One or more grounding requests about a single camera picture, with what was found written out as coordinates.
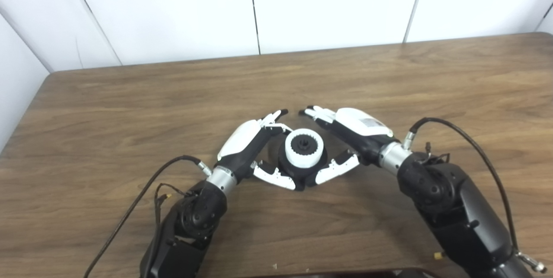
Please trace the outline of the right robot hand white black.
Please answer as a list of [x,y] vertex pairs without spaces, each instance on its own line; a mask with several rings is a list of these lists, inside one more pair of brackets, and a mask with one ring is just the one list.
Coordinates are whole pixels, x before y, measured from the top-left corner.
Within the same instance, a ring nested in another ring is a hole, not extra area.
[[308,176],[306,183],[310,187],[341,176],[360,164],[373,164],[396,175],[404,161],[413,154],[395,138],[390,128],[364,111],[352,107],[333,111],[309,106],[299,115],[312,118],[317,125],[349,146],[317,173]]

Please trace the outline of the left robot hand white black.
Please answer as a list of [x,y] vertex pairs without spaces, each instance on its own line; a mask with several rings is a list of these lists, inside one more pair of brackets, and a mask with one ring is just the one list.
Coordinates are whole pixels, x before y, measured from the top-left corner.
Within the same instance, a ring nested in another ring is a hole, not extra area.
[[292,178],[283,176],[276,166],[266,161],[256,161],[271,138],[292,132],[287,125],[278,122],[286,114],[288,110],[282,109],[259,120],[249,120],[241,124],[217,154],[213,172],[206,181],[225,196],[229,196],[235,186],[251,176],[294,191],[296,184]]

